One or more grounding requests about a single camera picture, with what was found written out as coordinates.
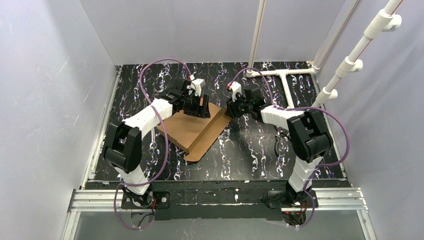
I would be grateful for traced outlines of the brown cardboard box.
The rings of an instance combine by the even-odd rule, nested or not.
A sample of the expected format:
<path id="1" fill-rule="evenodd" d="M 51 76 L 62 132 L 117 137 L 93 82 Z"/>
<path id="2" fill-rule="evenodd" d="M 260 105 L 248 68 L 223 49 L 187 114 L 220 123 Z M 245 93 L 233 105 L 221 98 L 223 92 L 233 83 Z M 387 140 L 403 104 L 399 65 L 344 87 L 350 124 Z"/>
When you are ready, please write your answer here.
<path id="1" fill-rule="evenodd" d="M 231 118 L 209 103 L 210 118 L 198 118 L 182 111 L 164 120 L 168 140 L 182 149 L 186 162 L 198 162 L 218 139 Z"/>

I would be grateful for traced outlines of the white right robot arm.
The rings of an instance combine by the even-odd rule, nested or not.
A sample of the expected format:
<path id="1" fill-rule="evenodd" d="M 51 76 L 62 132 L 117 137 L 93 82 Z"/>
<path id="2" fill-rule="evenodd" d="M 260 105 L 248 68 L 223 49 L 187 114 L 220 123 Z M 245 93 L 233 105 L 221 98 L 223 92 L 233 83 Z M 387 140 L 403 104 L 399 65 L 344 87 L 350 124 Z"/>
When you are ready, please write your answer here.
<path id="1" fill-rule="evenodd" d="M 311 176 L 333 140 L 320 118 L 318 110 L 290 110 L 265 101 L 258 88 L 242 89 L 238 82 L 230 83 L 227 90 L 231 97 L 226 102 L 225 114 L 231 118 L 250 115 L 254 120 L 288 131 L 292 149 L 296 155 L 288 189 L 293 193 L 307 190 Z"/>

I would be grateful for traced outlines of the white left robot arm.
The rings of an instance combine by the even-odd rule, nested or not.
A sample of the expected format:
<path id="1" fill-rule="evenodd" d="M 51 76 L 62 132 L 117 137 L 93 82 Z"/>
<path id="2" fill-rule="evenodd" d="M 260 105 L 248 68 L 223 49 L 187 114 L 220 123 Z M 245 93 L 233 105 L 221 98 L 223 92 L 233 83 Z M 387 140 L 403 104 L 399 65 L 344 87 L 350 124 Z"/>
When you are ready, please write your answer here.
<path id="1" fill-rule="evenodd" d="M 134 116 L 108 125 L 101 156 L 118 171 L 130 192 L 142 196 L 150 185 L 140 166 L 146 134 L 178 112 L 210 118 L 209 97 L 202 93 L 205 85 L 200 78 L 178 79 Z"/>

